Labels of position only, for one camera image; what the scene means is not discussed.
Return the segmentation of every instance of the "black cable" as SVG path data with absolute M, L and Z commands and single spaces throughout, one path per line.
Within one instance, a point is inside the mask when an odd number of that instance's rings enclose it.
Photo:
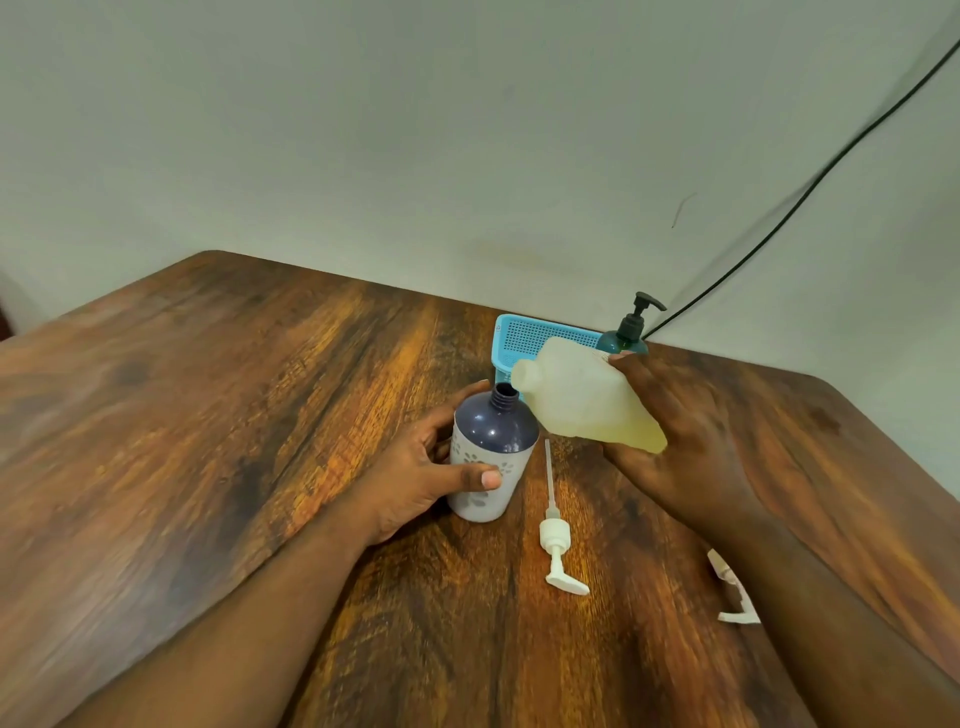
M 890 118 L 890 116 L 892 116 L 893 113 L 894 113 L 897 109 L 899 109 L 901 106 L 903 106 L 904 104 L 906 104 L 906 102 L 908 102 L 908 101 L 910 100 L 910 98 L 911 98 L 915 93 L 917 93 L 917 91 L 919 91 L 921 88 L 923 88 L 923 87 L 926 85 L 926 82 L 929 81 L 930 79 L 932 79 L 932 78 L 936 75 L 937 71 L 939 71 L 939 70 L 943 67 L 944 63 L 946 63 L 947 61 L 950 60 L 950 57 L 953 56 L 953 54 L 957 52 L 957 49 L 958 49 L 958 48 L 960 48 L 960 40 L 957 40 L 957 41 L 952 45 L 952 47 L 950 47 L 950 49 L 947 51 L 947 54 L 944 55 L 939 61 L 937 61 L 937 64 L 936 64 L 935 66 L 933 66 L 933 68 L 931 68 L 929 71 L 927 71 L 926 75 L 925 75 L 923 78 L 921 78 L 919 81 L 917 81 L 917 84 L 916 84 L 913 88 L 911 88 L 909 91 L 907 91 L 907 93 L 906 93 L 899 101 L 897 101 L 897 102 L 896 102 L 892 107 L 890 107 L 888 110 L 886 110 L 885 112 L 883 112 L 883 113 L 879 116 L 879 118 L 878 118 L 873 124 L 871 124 L 871 125 L 868 126 L 866 129 L 864 129 L 862 132 L 860 132 L 860 133 L 859 133 L 857 136 L 855 136 L 851 141 L 847 142 L 847 145 L 846 145 L 843 149 L 841 149 L 841 150 L 833 157 L 833 159 L 831 159 L 831 160 L 828 162 L 827 166 L 824 167 L 824 168 L 817 174 L 817 176 L 816 176 L 815 178 L 813 178 L 813 182 L 810 183 L 810 186 L 806 189 L 806 191 L 804 192 L 804 194 L 801 195 L 800 199 L 799 199 L 792 207 L 790 207 L 790 210 L 789 210 L 785 215 L 783 215 L 782 219 L 777 223 L 777 226 L 776 226 L 775 228 L 773 228 L 770 232 L 768 232 L 767 235 L 766 235 L 766 237 L 764 237 L 760 242 L 758 242 L 756 245 L 754 245 L 754 248 L 753 248 L 749 253 L 747 253 L 747 254 L 744 255 L 742 258 L 740 258 L 740 260 L 736 263 L 736 265 L 734 265 L 729 271 L 727 271 L 727 272 L 726 272 L 723 276 L 721 276 L 719 279 L 715 280 L 715 281 L 707 288 L 707 290 L 705 290 L 703 293 L 701 293 L 699 296 L 697 296 L 695 299 L 693 299 L 693 301 L 691 301 L 690 303 L 688 303 L 687 305 L 685 305 L 683 308 L 681 308 L 681 309 L 680 309 L 679 311 L 677 311 L 676 313 L 670 314 L 670 315 L 667 316 L 663 321 L 659 322 L 656 326 L 654 326 L 654 327 L 651 328 L 649 331 L 647 331 L 645 334 L 643 334 L 643 338 L 646 339 L 648 336 L 652 336 L 653 334 L 657 333 L 657 331 L 659 331 L 661 328 L 665 327 L 667 324 L 669 324 L 671 321 L 673 321 L 674 319 L 676 319 L 678 316 L 681 316 L 682 314 L 684 314 L 685 312 L 687 312 L 690 308 L 692 308 L 694 305 L 696 305 L 697 303 L 699 303 L 700 301 L 702 301 L 704 298 L 706 298 L 706 297 L 707 297 L 710 293 L 712 293 L 712 292 L 717 288 L 717 286 L 719 286 L 724 280 L 728 279 L 730 276 L 732 276 L 734 273 L 736 273 L 744 263 L 746 263 L 748 260 L 750 260 L 750 258 L 752 258 L 752 257 L 756 254 L 756 252 L 760 250 L 760 248 L 762 248 L 764 245 L 766 245 L 767 243 L 769 243 L 769 242 L 770 242 L 770 239 L 771 239 L 774 235 L 777 234 L 777 232 L 780 230 L 780 228 L 782 228 L 784 225 L 786 225 L 786 221 L 789 220 L 791 217 L 793 217 L 793 213 L 797 211 L 797 209 L 800 207 L 800 205 L 802 205 L 804 202 L 806 202 L 806 198 L 808 198 L 808 197 L 810 196 L 810 193 L 813 192 L 814 189 L 816 189 L 817 185 L 820 184 L 820 182 L 822 182 L 822 181 L 824 180 L 824 177 L 826 177 L 826 176 L 830 173 L 830 170 L 833 169 L 833 167 L 835 167 L 835 166 L 837 165 L 837 162 L 839 162 L 842 158 L 844 158 L 844 157 L 847 155 L 847 153 L 848 153 L 853 147 L 855 147 L 857 144 L 859 144 L 861 141 L 863 141 L 864 137 L 865 137 L 867 134 L 869 134 L 870 132 L 872 132 L 874 129 L 876 129 L 878 126 L 880 126 L 880 124 L 882 124 L 884 121 L 886 121 L 888 118 Z

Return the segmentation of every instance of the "person's left hand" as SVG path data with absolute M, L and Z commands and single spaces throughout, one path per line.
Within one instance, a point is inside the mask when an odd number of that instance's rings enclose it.
M 372 517 L 372 544 L 389 539 L 441 496 L 500 487 L 495 465 L 443 464 L 450 454 L 453 413 L 467 397 L 489 389 L 488 380 L 475 382 L 405 426 L 350 486 L 345 495 Z

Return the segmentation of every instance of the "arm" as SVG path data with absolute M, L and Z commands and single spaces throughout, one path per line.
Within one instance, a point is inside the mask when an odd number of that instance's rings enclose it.
M 652 455 L 605 445 L 606 456 L 731 565 L 817 722 L 960 725 L 960 686 L 759 502 L 716 393 L 687 401 L 696 385 L 677 386 L 676 372 L 649 357 L 625 356 L 611 364 L 660 422 L 667 448 Z
M 489 388 L 477 382 L 407 427 L 235 592 L 61 726 L 274 728 L 364 549 L 440 496 L 499 487 L 493 466 L 439 464 L 457 405 Z

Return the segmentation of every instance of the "person's right hand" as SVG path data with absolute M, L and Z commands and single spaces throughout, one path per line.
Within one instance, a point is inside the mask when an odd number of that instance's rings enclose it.
M 657 455 L 604 445 L 607 459 L 640 491 L 711 543 L 744 518 L 769 516 L 743 472 L 726 410 L 709 385 L 684 379 L 650 356 L 612 356 L 610 364 L 666 435 L 667 447 Z

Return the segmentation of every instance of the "dark green soap dispenser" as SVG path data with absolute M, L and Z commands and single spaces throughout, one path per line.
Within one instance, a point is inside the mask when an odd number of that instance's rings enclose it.
M 636 292 L 634 298 L 634 312 L 628 313 L 620 322 L 620 328 L 616 331 L 607 331 L 597 342 L 597 349 L 601 352 L 620 353 L 636 352 L 647 353 L 647 345 L 643 343 L 640 334 L 643 333 L 643 309 L 653 304 L 661 311 L 666 310 L 666 306 L 660 303 L 653 296 L 648 296 L 642 291 Z

